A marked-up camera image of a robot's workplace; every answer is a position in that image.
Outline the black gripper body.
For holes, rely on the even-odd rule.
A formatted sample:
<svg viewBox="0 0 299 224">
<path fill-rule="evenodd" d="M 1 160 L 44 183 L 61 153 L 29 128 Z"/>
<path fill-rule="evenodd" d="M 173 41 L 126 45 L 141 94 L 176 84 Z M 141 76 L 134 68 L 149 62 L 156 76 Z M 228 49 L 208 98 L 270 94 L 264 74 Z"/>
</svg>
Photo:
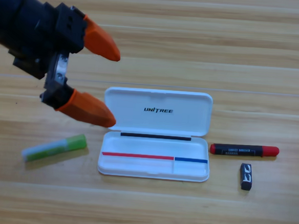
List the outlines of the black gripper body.
<svg viewBox="0 0 299 224">
<path fill-rule="evenodd" d="M 38 0 L 0 0 L 0 44 L 13 64 L 46 78 L 45 89 L 68 91 L 66 69 L 72 52 L 74 7 Z"/>
</svg>

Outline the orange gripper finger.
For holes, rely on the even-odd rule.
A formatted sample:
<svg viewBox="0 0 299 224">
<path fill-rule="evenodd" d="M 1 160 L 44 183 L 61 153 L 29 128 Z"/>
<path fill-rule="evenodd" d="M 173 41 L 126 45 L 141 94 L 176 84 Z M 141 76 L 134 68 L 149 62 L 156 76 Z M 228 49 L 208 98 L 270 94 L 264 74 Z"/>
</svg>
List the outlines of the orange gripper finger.
<svg viewBox="0 0 299 224">
<path fill-rule="evenodd" d="M 113 38 L 86 14 L 74 6 L 61 3 L 57 6 L 55 24 L 57 44 L 70 53 L 83 48 L 110 61 L 120 61 L 120 52 Z"/>
<path fill-rule="evenodd" d="M 74 120 L 105 128 L 116 124 L 110 109 L 100 100 L 84 92 L 81 93 L 68 85 L 56 90 L 45 90 L 41 101 Z"/>
</svg>

